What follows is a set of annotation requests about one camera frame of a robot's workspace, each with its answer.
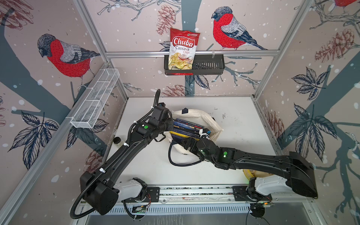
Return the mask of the yellow paperback book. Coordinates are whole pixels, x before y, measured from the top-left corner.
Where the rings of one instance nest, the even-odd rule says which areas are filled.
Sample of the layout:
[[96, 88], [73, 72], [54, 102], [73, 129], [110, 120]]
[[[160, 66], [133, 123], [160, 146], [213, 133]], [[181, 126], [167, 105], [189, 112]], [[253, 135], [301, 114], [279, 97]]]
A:
[[172, 136], [175, 136], [177, 138], [194, 138], [196, 140], [199, 140], [200, 139], [200, 136], [197, 135], [197, 134], [192, 134], [192, 133], [186, 133], [186, 134], [182, 134], [182, 133], [178, 133], [178, 132], [174, 132], [174, 131], [170, 131], [170, 134]]

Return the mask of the cream canvas tote bag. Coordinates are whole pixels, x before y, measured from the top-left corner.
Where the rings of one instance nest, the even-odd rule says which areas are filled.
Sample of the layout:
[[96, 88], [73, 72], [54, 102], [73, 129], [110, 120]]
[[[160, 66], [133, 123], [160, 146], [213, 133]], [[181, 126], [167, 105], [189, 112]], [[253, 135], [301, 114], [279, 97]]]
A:
[[[198, 124], [204, 129], [207, 128], [210, 133], [209, 139], [216, 143], [217, 139], [221, 135], [223, 129], [217, 124], [217, 122], [206, 112], [196, 109], [187, 109], [184, 108], [180, 111], [175, 111], [172, 113], [173, 119], [181, 119], [190, 123]], [[172, 137], [170, 132], [164, 132], [166, 139], [171, 143], [175, 139]], [[180, 145], [181, 141], [175, 141], [176, 144], [174, 148], [183, 155], [194, 155], [193, 153], [186, 150], [183, 146]]]

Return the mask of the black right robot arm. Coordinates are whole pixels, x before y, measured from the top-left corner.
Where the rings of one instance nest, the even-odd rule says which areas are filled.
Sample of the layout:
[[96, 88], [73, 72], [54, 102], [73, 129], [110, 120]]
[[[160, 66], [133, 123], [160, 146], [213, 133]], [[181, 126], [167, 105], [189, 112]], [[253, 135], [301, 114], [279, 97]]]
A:
[[297, 152], [282, 156], [261, 155], [221, 148], [206, 138], [196, 140], [191, 137], [184, 139], [181, 145], [201, 161], [211, 162], [219, 169], [249, 169], [268, 173], [268, 177], [250, 179], [248, 187], [241, 194], [245, 201], [260, 201], [268, 199], [270, 194], [287, 191], [318, 198], [314, 168]]

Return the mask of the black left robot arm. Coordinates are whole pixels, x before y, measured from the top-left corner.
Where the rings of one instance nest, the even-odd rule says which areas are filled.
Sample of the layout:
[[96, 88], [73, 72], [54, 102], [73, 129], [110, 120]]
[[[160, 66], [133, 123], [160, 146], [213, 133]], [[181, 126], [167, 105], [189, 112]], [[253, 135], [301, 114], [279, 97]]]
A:
[[134, 157], [158, 135], [173, 128], [171, 111], [165, 103], [157, 103], [151, 114], [133, 123], [124, 144], [94, 172], [84, 172], [80, 177], [81, 193], [70, 210], [72, 219], [82, 218], [93, 211], [107, 214], [119, 200], [116, 181]]

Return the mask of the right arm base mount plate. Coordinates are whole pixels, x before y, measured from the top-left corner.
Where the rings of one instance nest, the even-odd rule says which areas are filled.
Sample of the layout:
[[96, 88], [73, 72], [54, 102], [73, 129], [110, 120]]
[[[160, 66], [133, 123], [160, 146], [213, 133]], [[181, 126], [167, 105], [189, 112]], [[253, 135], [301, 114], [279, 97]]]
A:
[[250, 191], [247, 186], [233, 186], [233, 196], [236, 202], [260, 202], [260, 201], [272, 201], [272, 196], [264, 196], [256, 191]]

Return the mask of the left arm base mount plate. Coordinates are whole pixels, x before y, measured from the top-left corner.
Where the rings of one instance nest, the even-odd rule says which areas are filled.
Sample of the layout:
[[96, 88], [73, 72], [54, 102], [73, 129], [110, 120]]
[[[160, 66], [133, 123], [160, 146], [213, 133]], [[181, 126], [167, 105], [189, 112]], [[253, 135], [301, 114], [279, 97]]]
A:
[[126, 203], [158, 203], [160, 196], [159, 187], [148, 187], [146, 191], [141, 191], [138, 197], [124, 200]]

